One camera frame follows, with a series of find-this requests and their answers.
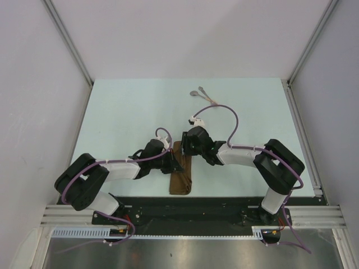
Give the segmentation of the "brown cloth napkin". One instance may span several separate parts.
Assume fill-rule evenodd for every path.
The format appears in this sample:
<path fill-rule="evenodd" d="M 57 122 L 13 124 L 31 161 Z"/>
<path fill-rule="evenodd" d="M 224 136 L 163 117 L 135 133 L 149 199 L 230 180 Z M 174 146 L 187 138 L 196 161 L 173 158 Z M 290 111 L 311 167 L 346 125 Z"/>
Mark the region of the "brown cloth napkin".
<path fill-rule="evenodd" d="M 171 174 L 169 194 L 187 195 L 191 192 L 192 188 L 192 156 L 182 154 L 180 141 L 174 143 L 173 153 L 184 171 Z"/>

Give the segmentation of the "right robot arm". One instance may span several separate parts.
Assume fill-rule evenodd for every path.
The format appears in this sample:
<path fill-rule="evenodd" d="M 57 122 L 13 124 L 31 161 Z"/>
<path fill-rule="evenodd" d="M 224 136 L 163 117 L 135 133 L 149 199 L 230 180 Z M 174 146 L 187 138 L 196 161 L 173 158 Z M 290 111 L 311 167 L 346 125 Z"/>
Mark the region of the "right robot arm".
<path fill-rule="evenodd" d="M 214 141 L 205 128 L 196 126 L 182 134 L 182 152 L 201 156 L 209 165 L 243 165 L 256 168 L 268 185 L 259 206 L 259 219 L 271 225 L 279 218 L 279 210 L 295 189 L 303 187 L 300 175 L 303 162 L 276 139 L 264 146 L 229 145 Z"/>

